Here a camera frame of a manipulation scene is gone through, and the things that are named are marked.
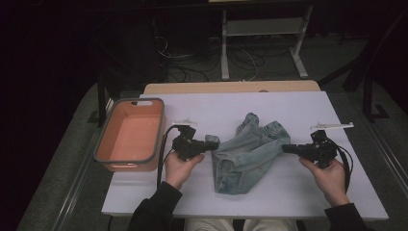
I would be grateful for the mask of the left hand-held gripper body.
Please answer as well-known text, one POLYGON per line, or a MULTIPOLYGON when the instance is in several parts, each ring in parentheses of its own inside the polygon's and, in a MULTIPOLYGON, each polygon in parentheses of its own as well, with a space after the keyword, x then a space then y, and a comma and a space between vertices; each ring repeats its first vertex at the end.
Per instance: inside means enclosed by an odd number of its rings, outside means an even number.
POLYGON ((178 153, 178 158, 187 161, 205 152, 204 142, 193 138, 195 129, 188 122, 174 122, 179 136, 172 141, 172 149, 178 153))

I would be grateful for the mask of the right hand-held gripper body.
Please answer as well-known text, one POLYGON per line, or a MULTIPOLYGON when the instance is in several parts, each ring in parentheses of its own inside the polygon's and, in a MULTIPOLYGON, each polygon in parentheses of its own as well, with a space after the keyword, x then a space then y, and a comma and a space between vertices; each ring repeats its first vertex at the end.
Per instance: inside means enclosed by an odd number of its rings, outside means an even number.
POLYGON ((353 167, 353 162, 348 161, 352 159, 349 152, 343 147, 337 145, 326 135, 326 130, 352 128, 353 126, 354 124, 349 122, 346 124, 318 123, 317 125, 312 125, 310 127, 310 129, 313 131, 311 134, 311 138, 313 140, 312 146, 318 152, 314 162, 318 163, 319 168, 327 168, 330 165, 330 162, 335 159, 337 155, 340 155, 345 168, 353 167))

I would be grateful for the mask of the light blue denim shorts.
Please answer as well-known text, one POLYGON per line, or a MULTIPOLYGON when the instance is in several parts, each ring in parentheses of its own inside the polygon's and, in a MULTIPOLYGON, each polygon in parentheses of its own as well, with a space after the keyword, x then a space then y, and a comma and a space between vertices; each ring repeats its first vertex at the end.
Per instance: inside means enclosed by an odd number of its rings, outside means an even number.
POLYGON ((279 122, 261 127, 259 118, 248 113, 233 139, 221 141, 218 136, 206 135, 205 141, 218 144, 212 151, 215 192, 238 195, 249 193, 260 182, 291 136, 279 122))

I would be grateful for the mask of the orange bin with grey rim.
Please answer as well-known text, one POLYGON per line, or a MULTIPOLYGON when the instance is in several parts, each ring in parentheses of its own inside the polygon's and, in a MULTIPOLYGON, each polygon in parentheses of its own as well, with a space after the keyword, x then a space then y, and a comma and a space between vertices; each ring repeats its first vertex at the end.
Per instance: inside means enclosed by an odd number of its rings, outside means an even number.
POLYGON ((103 126, 94 159, 110 171, 153 171, 165 127, 162 99, 118 100, 103 126))

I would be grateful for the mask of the person's left hand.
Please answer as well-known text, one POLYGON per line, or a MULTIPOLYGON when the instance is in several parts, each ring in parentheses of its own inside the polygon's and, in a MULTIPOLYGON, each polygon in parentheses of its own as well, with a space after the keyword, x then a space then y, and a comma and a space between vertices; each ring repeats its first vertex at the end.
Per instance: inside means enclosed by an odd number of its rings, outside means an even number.
POLYGON ((192 170, 204 160, 204 155, 199 154, 186 162, 178 158, 177 152, 171 152, 165 161, 166 166, 166 182, 180 190, 183 184, 188 180, 192 170))

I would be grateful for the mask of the person's right hand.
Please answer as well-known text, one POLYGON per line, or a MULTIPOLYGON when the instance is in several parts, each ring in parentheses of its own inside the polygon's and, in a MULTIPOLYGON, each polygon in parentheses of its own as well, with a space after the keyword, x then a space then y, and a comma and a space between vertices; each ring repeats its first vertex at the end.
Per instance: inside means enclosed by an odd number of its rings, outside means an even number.
POLYGON ((350 202, 346 195, 344 166, 332 160, 327 168, 319 168, 311 161, 299 158, 299 162, 310 170, 318 188, 332 207, 343 206, 350 202))

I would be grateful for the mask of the white foam board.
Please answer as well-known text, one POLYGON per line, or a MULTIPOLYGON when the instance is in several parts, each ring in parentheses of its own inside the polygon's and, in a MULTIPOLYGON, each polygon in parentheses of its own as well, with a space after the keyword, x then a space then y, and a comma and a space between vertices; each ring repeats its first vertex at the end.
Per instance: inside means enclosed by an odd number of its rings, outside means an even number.
MULTIPOLYGON (((186 118, 195 122, 196 138, 216 135, 228 141, 245 116, 258 116, 260 125, 281 123, 294 143, 310 142, 316 124, 329 124, 328 137, 339 146, 353 148, 333 106, 323 91, 179 93, 164 94, 166 121, 186 118)), ((154 171, 114 174, 103 213, 130 216, 141 201, 156 190, 154 171)), ((328 204, 311 172, 293 154, 282 154, 261 181, 241 195, 217 193, 212 158, 205 157, 183 185, 174 214, 178 218, 322 218, 328 204)))

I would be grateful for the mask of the person's left leg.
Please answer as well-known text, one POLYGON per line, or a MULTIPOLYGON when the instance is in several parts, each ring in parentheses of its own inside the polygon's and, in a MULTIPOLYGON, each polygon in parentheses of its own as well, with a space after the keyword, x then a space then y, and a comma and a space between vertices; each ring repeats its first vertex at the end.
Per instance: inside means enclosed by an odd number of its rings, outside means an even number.
POLYGON ((189 218, 185 221, 185 231, 235 231, 229 219, 189 218))

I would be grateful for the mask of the person's leg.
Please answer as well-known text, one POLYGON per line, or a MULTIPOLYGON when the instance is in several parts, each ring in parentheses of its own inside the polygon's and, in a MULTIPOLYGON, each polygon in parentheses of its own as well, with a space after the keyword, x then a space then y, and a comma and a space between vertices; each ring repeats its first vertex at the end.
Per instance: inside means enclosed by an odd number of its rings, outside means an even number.
POLYGON ((294 220, 247 219, 243 231, 298 231, 298 228, 294 220))
POLYGON ((229 219, 189 218, 185 221, 185 231, 235 231, 229 219))

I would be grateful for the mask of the person's right leg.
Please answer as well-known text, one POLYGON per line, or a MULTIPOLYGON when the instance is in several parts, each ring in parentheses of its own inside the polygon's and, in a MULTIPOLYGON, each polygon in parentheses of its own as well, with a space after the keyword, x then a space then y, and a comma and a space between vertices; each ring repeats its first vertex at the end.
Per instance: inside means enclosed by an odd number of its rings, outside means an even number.
POLYGON ((243 231, 298 231, 298 228, 294 220, 247 219, 243 231))

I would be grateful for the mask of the white metal stand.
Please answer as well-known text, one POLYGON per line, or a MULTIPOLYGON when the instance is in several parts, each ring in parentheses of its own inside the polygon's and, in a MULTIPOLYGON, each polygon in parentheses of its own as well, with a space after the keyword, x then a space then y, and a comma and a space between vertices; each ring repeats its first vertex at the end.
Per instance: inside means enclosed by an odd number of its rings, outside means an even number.
POLYGON ((221 31, 221 78, 228 81, 229 65, 227 57, 227 38, 242 36, 277 36, 277 35, 296 35, 296 42, 289 49, 297 73, 301 79, 306 79, 308 73, 301 61, 299 52, 306 36, 313 6, 308 6, 305 14, 301 17, 285 17, 270 19, 229 19, 227 11, 222 12, 222 31, 221 31))

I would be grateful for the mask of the metal floor rail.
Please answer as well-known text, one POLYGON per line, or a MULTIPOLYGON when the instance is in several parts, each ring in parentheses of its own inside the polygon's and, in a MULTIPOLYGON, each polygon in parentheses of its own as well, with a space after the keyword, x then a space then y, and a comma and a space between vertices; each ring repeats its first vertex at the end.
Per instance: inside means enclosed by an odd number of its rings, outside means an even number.
POLYGON ((63 202, 51 231, 107 231, 111 217, 101 208, 111 174, 92 157, 98 129, 98 103, 85 97, 56 152, 55 176, 64 183, 63 202))
POLYGON ((384 119, 364 119, 369 140, 379 153, 399 188, 408 197, 408 144, 405 136, 393 124, 384 119))

